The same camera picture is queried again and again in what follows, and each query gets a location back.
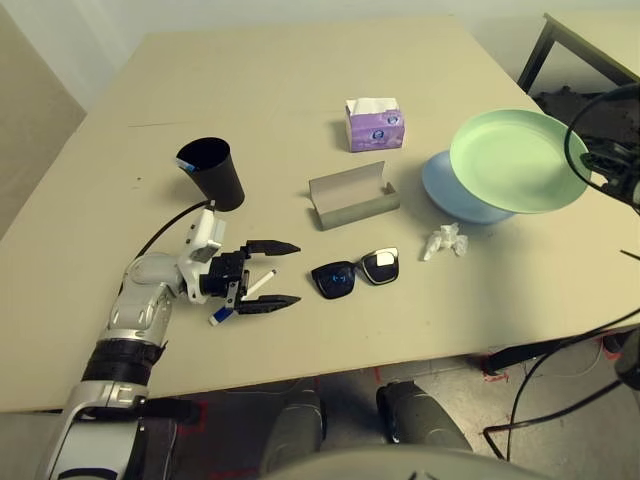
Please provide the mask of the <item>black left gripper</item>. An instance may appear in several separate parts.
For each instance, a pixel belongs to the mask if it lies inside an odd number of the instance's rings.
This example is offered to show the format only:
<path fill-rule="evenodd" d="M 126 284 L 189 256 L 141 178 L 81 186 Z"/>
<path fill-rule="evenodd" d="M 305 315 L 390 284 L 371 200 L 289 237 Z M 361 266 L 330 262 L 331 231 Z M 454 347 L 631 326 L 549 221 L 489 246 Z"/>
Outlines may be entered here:
<path fill-rule="evenodd" d="M 200 292 L 225 299 L 224 307 L 240 315 L 265 314 L 287 308 L 301 300 L 290 295 L 261 295 L 255 300 L 242 300 L 247 294 L 249 271 L 245 262 L 254 254 L 284 256 L 300 252 L 291 243 L 277 240 L 248 240 L 238 250 L 213 257 L 209 270 L 199 277 Z"/>

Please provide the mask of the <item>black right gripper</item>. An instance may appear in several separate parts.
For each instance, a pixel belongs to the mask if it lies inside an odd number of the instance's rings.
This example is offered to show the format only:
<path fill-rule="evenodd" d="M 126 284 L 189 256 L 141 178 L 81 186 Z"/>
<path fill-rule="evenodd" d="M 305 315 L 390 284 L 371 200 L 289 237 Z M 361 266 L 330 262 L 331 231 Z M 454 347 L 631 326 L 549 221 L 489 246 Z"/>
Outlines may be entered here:
<path fill-rule="evenodd" d="M 603 191 L 628 205 L 639 204 L 639 145 L 607 142 L 604 156 L 594 152 L 580 155 L 589 170 L 605 170 Z"/>

